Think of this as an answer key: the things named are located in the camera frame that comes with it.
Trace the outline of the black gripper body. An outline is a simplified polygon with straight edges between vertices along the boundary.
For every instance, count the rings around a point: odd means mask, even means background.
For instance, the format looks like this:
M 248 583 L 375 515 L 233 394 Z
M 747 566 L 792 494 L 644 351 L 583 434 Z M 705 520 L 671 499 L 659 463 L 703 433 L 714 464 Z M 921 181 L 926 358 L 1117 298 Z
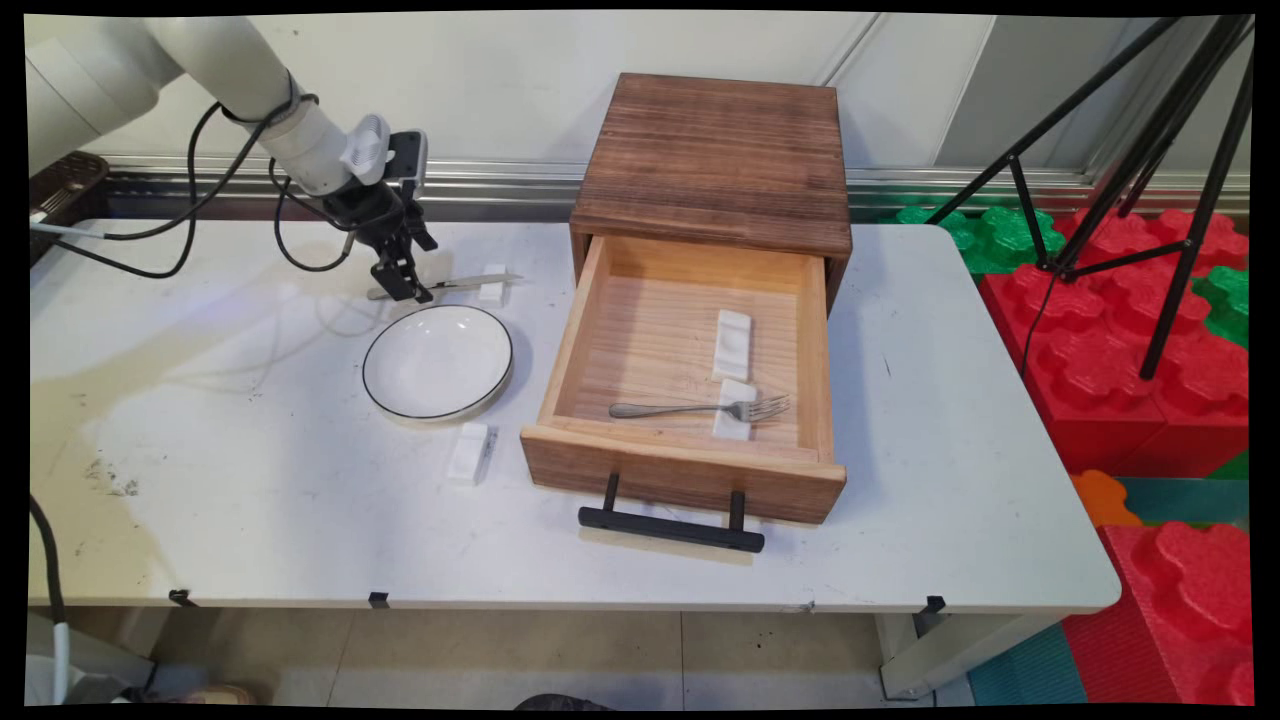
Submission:
M 393 245 L 415 205 L 411 191 L 383 182 L 349 182 L 321 197 L 323 210 L 347 232 L 355 232 L 356 241 L 374 252 L 385 252 Z

